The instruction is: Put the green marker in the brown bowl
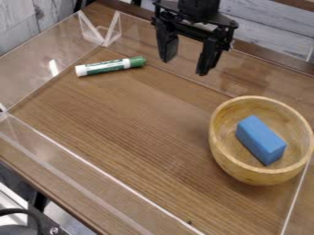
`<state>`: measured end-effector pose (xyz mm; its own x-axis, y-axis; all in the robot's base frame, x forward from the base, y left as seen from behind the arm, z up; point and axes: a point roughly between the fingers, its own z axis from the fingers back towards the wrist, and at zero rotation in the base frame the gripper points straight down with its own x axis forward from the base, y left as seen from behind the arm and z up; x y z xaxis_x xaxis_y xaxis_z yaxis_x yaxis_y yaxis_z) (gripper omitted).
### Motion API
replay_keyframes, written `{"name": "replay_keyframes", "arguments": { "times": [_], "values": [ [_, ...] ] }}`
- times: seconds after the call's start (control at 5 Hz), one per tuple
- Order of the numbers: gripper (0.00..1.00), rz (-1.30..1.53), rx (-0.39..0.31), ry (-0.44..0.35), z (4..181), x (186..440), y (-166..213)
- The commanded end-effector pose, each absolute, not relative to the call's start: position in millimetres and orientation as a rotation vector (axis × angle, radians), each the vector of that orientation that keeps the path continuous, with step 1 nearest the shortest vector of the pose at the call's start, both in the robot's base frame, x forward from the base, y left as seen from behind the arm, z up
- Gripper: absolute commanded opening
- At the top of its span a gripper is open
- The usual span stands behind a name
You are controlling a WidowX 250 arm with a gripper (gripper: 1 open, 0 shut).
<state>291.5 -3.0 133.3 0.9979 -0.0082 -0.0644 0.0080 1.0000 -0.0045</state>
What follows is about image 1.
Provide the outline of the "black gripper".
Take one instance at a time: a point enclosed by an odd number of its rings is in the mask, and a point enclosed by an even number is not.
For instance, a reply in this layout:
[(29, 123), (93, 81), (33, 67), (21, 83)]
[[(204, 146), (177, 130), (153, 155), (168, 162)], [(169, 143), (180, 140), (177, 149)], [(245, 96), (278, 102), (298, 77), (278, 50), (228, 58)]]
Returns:
[(152, 25), (156, 28), (159, 58), (169, 62), (177, 52), (177, 35), (203, 41), (196, 74), (216, 67), (221, 50), (228, 50), (237, 23), (219, 12), (220, 0), (156, 0)]

